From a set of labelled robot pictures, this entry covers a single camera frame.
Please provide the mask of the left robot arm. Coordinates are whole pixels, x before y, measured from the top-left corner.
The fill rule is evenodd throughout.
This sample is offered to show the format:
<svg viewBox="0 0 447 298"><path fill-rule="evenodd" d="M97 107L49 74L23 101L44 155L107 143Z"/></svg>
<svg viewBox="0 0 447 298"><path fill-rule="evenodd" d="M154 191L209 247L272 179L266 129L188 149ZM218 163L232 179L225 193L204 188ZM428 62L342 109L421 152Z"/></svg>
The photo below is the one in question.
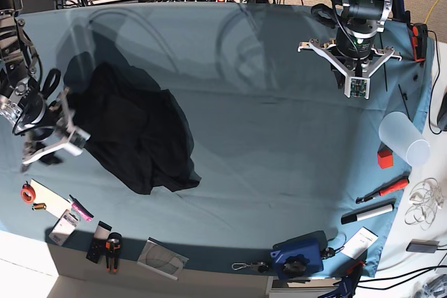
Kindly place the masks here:
<svg viewBox="0 0 447 298"><path fill-rule="evenodd" d="M401 60L393 47L377 48L376 35L382 33L393 0L330 0L311 8L320 24L337 30L335 38L302 41L298 51L313 51L331 64L337 86L347 98L369 98L371 78L389 59Z"/></svg>

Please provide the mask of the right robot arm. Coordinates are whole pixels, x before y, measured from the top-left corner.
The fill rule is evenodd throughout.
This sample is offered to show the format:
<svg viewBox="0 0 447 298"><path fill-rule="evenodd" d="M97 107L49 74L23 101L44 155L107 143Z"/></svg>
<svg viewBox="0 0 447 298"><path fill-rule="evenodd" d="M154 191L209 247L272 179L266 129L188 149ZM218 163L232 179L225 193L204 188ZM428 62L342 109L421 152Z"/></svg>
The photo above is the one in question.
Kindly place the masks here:
<svg viewBox="0 0 447 298"><path fill-rule="evenodd" d="M1 0L1 116L24 137L22 169L37 161L61 162L59 150L79 156L90 135L73 123L74 111L64 88L51 103L47 99L59 86L60 70L43 73L41 58L24 31L18 13L22 0Z"/></svg>

